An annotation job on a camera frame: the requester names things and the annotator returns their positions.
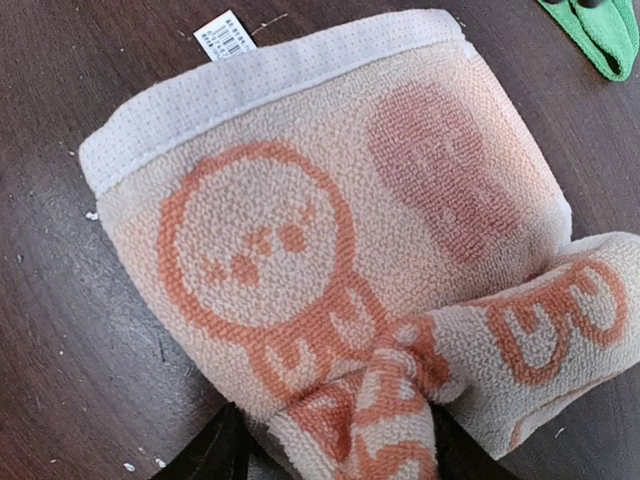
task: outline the folded towel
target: folded towel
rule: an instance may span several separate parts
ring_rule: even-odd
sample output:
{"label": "folded towel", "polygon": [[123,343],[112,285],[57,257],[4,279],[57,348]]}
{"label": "folded towel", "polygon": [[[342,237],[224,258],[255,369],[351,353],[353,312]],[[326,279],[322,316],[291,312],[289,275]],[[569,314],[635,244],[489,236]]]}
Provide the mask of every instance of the folded towel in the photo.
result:
{"label": "folded towel", "polygon": [[596,8],[582,7],[578,0],[538,2],[602,75],[615,82],[629,78],[638,56],[638,23],[632,0],[604,0]]}
{"label": "folded towel", "polygon": [[205,65],[80,157],[150,308],[305,478],[434,478],[428,400],[501,456],[637,360],[637,239],[570,244],[446,12]]}

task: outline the orange cartoon print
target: orange cartoon print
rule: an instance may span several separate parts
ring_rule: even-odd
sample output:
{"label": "orange cartoon print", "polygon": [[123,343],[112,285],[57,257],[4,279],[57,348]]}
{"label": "orange cartoon print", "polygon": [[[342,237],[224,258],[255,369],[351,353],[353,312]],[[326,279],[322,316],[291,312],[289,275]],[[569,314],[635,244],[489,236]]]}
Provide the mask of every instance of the orange cartoon print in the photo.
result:
{"label": "orange cartoon print", "polygon": [[202,160],[162,205],[157,252],[186,321],[244,347],[255,375],[285,402],[364,362],[385,323],[353,271],[349,204],[284,142]]}
{"label": "orange cartoon print", "polygon": [[330,458],[344,462],[351,452],[351,416],[362,371],[351,372],[302,399],[287,414]]}
{"label": "orange cartoon print", "polygon": [[[364,473],[351,478],[372,478],[375,474],[395,478],[409,465],[415,471],[406,478],[436,478],[433,420],[427,399],[450,380],[451,373],[447,360],[435,351],[434,328],[429,315],[408,317],[390,326],[376,342],[355,411],[347,416],[355,463]],[[379,445],[381,432],[388,428],[393,428],[396,438]]]}
{"label": "orange cartoon print", "polygon": [[[580,307],[581,302],[596,296],[609,297],[612,302],[600,299],[600,303],[613,305],[610,310],[598,312],[597,319],[585,315]],[[623,338],[627,326],[623,282],[608,264],[593,259],[576,260],[559,277],[518,297],[473,304],[487,308],[489,330],[514,378],[532,386],[544,385],[556,377],[569,353],[572,327],[584,338],[607,348]],[[523,334],[514,334],[514,327]],[[553,331],[555,346],[548,359],[538,358],[538,365],[531,365],[522,345],[526,344],[526,335],[539,329]]]}
{"label": "orange cartoon print", "polygon": [[368,137],[383,184],[423,215],[457,262],[481,260],[519,228],[515,202],[491,176],[482,132],[443,87],[412,82],[385,95]]}

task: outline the white label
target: white label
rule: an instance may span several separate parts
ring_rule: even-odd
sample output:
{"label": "white label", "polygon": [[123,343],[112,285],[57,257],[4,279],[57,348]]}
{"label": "white label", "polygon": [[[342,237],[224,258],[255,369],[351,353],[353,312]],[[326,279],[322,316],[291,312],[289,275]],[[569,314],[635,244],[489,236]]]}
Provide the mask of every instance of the white label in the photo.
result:
{"label": "white label", "polygon": [[258,48],[231,10],[210,21],[193,35],[214,62]]}

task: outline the green cloth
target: green cloth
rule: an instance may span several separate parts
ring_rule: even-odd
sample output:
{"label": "green cloth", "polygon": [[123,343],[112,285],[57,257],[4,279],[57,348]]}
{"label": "green cloth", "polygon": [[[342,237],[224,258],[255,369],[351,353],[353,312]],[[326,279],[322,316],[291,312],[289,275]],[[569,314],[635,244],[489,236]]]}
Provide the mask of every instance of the green cloth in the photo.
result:
{"label": "green cloth", "polygon": [[633,0],[604,0],[584,8],[577,0],[556,5],[539,3],[569,34],[596,68],[609,80],[629,78],[638,55],[638,24]]}

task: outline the dark wood surface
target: dark wood surface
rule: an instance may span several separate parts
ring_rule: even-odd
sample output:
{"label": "dark wood surface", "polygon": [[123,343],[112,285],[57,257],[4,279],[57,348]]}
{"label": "dark wood surface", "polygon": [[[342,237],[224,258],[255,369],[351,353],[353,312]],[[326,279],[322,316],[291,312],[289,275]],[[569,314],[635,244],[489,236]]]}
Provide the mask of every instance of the dark wood surface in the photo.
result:
{"label": "dark wood surface", "polygon": [[[413,7],[465,25],[573,205],[576,237],[640,233],[640,79],[605,82],[533,0],[0,2],[1,479],[146,479],[221,403],[85,219],[81,141],[134,94],[206,62],[191,33],[228,8],[249,31],[287,14],[256,32],[264,46]],[[637,480],[640,369],[503,463],[523,479]]]}

